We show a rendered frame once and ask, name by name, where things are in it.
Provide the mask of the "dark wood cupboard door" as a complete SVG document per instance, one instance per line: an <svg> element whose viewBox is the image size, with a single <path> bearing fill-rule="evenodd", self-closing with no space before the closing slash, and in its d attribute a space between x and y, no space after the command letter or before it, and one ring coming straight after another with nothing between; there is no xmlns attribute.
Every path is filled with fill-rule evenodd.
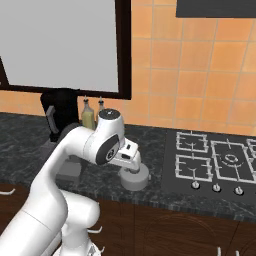
<svg viewBox="0 0 256 256"><path fill-rule="evenodd" d="M0 235L25 203L29 190L22 185L0 183L0 191L16 189L10 196L0 195Z"/></svg>
<svg viewBox="0 0 256 256"><path fill-rule="evenodd" d="M92 227L98 234L90 234L91 240L102 256L134 256L134 206L132 204L98 199L100 218Z"/></svg>
<svg viewBox="0 0 256 256"><path fill-rule="evenodd" d="M227 254L237 221L149 206L134 207L135 256Z"/></svg>
<svg viewBox="0 0 256 256"><path fill-rule="evenodd" d="M240 256L256 256L256 224L241 222L239 224Z"/></svg>

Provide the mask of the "dark range hood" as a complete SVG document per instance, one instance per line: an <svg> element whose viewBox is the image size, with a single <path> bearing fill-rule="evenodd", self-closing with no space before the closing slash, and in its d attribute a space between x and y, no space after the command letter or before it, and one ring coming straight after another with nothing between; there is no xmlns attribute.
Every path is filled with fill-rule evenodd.
<svg viewBox="0 0 256 256"><path fill-rule="evenodd" d="M256 0L177 0L178 18L256 18Z"/></svg>

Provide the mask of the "yellow oil bottle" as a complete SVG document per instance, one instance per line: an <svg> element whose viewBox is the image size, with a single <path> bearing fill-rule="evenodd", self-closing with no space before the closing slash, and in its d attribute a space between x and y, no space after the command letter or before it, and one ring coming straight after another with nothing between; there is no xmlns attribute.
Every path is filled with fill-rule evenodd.
<svg viewBox="0 0 256 256"><path fill-rule="evenodd" d="M95 120L94 120L94 110L89 106L89 99L84 97L84 109L82 111L82 124L84 127L94 130Z"/></svg>

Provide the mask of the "black gas hob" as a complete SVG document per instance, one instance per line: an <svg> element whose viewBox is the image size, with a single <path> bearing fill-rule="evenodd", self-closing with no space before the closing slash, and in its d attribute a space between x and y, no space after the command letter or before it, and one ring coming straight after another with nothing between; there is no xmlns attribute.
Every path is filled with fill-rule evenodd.
<svg viewBox="0 0 256 256"><path fill-rule="evenodd" d="M192 188L193 181L199 189ZM220 193L212 190L215 184ZM162 190L256 205L256 136L168 130Z"/></svg>

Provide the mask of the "black blender with grey base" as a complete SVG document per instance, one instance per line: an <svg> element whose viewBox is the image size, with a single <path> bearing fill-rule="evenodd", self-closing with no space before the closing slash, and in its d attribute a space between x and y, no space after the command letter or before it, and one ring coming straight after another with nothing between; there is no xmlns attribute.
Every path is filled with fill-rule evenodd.
<svg viewBox="0 0 256 256"><path fill-rule="evenodd" d="M57 146L63 131L71 124L79 123L77 94L73 89L60 88L44 92L41 97L48 127L49 139L41 146L41 158L46 160ZM81 160L69 156L56 178L78 182L82 171Z"/></svg>

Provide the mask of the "white cupboard door dark frame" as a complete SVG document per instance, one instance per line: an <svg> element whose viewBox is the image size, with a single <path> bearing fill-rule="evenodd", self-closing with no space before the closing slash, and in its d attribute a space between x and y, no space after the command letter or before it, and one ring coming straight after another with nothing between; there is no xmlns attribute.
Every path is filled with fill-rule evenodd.
<svg viewBox="0 0 256 256"><path fill-rule="evenodd" d="M131 0L0 0L0 90L131 98Z"/></svg>

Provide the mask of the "clear glass bottle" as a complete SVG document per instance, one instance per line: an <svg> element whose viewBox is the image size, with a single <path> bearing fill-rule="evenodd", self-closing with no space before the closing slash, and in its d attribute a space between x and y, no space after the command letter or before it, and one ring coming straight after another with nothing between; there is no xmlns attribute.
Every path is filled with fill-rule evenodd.
<svg viewBox="0 0 256 256"><path fill-rule="evenodd" d="M99 109L98 109L98 112L97 112L97 115L96 115L96 121L98 122L98 114L99 112L104 109L104 101L102 99L102 97L100 96L100 99L98 101L98 104L99 104Z"/></svg>

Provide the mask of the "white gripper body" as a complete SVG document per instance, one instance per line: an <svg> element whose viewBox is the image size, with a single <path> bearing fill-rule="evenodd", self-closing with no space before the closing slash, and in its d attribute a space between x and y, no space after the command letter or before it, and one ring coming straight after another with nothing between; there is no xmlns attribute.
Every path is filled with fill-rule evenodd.
<svg viewBox="0 0 256 256"><path fill-rule="evenodd" d="M137 151L134 156L117 153L113 158L113 163L128 169L131 173L138 173L141 165L140 152Z"/></svg>

